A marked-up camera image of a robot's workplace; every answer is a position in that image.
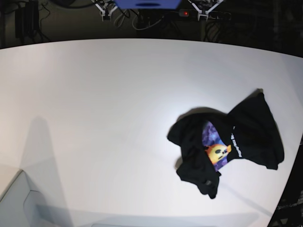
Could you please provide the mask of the black box on floor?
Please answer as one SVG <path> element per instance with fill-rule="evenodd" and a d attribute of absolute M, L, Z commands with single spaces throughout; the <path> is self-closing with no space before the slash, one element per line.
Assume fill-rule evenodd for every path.
<path fill-rule="evenodd" d="M 38 1 L 29 1 L 15 11 L 15 37 L 21 42 L 26 37 L 34 38 L 39 30 Z"/>

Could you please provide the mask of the black graphic t-shirt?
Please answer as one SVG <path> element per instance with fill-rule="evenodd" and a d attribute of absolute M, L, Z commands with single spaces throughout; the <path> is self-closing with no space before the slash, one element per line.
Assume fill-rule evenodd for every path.
<path fill-rule="evenodd" d="M 258 89 L 229 113 L 212 108 L 189 111 L 171 126 L 167 138 L 180 147 L 177 175 L 203 195 L 217 195 L 220 169 L 233 160 L 248 160 L 277 170 L 285 158 L 276 121 Z"/>

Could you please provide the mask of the blue box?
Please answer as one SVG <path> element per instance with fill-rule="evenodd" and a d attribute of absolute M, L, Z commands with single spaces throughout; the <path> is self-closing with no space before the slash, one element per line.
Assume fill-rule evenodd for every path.
<path fill-rule="evenodd" d="M 121 9 L 176 9 L 181 0 L 114 0 Z"/>

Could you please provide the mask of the white tray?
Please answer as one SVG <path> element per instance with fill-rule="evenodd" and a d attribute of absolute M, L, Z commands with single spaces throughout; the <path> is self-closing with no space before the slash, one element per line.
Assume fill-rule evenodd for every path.
<path fill-rule="evenodd" d="M 43 202 L 43 194 L 32 190 L 25 172 L 18 171 L 0 196 L 0 225 L 43 227 L 45 224 L 38 207 Z"/>

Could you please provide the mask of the black power strip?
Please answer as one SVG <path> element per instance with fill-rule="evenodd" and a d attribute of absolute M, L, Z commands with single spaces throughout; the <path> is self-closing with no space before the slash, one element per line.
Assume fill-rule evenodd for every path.
<path fill-rule="evenodd" d="M 178 11 L 178 15 L 180 17 L 186 17 L 190 19 L 197 19 L 198 21 L 200 20 L 208 20 L 208 19 L 227 19 L 231 20 L 232 14 L 229 12 L 221 12 L 221 11 L 211 11 L 211 12 L 198 12 L 194 9 L 180 9 Z"/>

